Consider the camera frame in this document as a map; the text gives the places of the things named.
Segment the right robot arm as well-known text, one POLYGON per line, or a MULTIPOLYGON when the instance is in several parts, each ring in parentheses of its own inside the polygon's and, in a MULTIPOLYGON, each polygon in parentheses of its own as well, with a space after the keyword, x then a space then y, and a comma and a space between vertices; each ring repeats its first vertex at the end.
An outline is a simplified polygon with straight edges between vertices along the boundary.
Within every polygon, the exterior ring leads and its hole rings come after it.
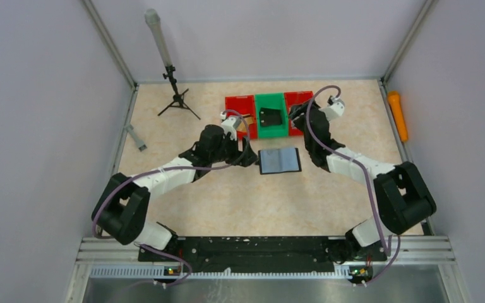
POLYGON ((341 101, 326 107, 293 105, 289 120, 304 134, 304 146, 317 167, 350 177, 369 188, 372 216, 347 231, 340 259, 354 258, 365 248, 401 235, 436 212, 436 203, 412 162, 391 164, 356 153, 331 137, 330 121, 345 109, 341 101))

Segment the black leather card holder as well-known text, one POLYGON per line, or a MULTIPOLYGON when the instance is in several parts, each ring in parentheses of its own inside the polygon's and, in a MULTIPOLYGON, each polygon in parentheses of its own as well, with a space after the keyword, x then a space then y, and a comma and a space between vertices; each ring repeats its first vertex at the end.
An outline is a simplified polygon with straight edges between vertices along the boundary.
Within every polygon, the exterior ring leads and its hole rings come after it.
POLYGON ((261 175, 302 171, 299 150, 296 147, 260 150, 258 156, 261 175))

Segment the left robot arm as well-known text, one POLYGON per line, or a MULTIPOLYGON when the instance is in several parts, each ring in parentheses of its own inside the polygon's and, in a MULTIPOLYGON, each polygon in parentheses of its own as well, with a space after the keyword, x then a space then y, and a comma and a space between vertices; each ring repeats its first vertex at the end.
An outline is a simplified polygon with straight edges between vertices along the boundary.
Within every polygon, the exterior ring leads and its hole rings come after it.
POLYGON ((198 181, 212 170, 249 167, 258 161, 248 139, 235 130, 207 125, 193 146, 169 163, 148 172, 114 174, 92 212, 92 228, 122 245, 136 243, 157 250, 175 240, 175 232, 161 223, 148 223, 153 201, 180 186, 198 181))

